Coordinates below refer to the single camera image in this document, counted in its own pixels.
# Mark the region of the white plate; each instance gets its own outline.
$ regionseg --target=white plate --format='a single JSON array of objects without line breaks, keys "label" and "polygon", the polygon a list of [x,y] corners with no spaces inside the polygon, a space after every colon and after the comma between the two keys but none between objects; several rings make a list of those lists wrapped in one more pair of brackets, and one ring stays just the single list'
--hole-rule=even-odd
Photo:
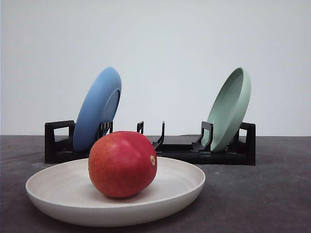
[{"label": "white plate", "polygon": [[94,227],[129,226],[172,215],[200,194],[205,174],[175,159],[157,158],[153,182],[138,194],[113,199],[102,195],[88,176],[88,159],[44,169],[26,183],[33,204],[60,221]]}]

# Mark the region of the white backdrop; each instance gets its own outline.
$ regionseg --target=white backdrop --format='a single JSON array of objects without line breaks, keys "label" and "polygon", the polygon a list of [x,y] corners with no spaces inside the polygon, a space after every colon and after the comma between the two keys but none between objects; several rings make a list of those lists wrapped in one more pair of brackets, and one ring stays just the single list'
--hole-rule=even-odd
[{"label": "white backdrop", "polygon": [[115,130],[199,133],[242,66],[257,135],[310,136],[310,23],[309,0],[3,0],[1,135],[76,120],[108,66],[122,78]]}]

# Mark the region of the dish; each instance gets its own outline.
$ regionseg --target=dish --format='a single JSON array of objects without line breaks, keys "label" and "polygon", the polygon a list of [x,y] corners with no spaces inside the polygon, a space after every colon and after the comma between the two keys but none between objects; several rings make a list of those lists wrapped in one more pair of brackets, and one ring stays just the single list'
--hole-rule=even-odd
[{"label": "dish", "polygon": [[74,151],[89,149],[95,143],[99,124],[113,120],[120,95],[121,78],[108,67],[96,78],[82,104],[73,134]]},{"label": "dish", "polygon": [[88,176],[88,159],[46,168],[26,182],[33,204],[45,214],[71,224],[116,227],[146,223],[172,215],[200,194],[205,174],[183,161],[157,158],[153,182],[136,195],[113,199],[102,195]]},{"label": "dish", "polygon": [[[233,139],[245,116],[251,96],[251,80],[243,68],[227,78],[212,106],[207,121],[214,125],[212,152],[222,151]],[[208,141],[208,131],[202,144]]]}]

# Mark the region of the dish rack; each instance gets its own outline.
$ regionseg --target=dish rack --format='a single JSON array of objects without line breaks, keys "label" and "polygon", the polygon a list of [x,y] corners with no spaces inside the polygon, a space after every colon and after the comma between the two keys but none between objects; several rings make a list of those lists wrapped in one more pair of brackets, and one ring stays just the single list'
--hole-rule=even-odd
[{"label": "dish rack", "polygon": [[[66,139],[56,140],[54,130],[69,128]],[[74,151],[72,146],[75,123],[73,120],[45,123],[45,163],[63,163],[77,159],[88,158],[90,148],[84,151]],[[137,132],[143,134],[144,121],[137,124]],[[240,130],[246,130],[245,142],[240,139]],[[113,122],[99,124],[96,140],[105,133],[113,132]],[[209,139],[205,145],[202,138],[205,131],[209,131]],[[221,152],[212,152],[210,145],[213,141],[213,124],[206,121],[201,123],[201,134],[190,144],[165,143],[165,122],[162,122],[162,133],[157,141],[152,142],[158,156],[182,160],[192,164],[223,164],[223,165],[250,165],[256,164],[256,126],[242,122],[234,138]]]}]

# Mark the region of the mint green plate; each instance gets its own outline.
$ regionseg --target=mint green plate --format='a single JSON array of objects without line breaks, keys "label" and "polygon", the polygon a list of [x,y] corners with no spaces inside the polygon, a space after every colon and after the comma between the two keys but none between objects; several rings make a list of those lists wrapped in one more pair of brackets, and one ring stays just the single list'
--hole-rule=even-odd
[{"label": "mint green plate", "polygon": [[[249,75],[243,68],[237,68],[227,78],[207,118],[214,125],[212,152],[223,151],[233,139],[245,116],[250,96]],[[208,136],[208,131],[204,132],[203,145]]]}]

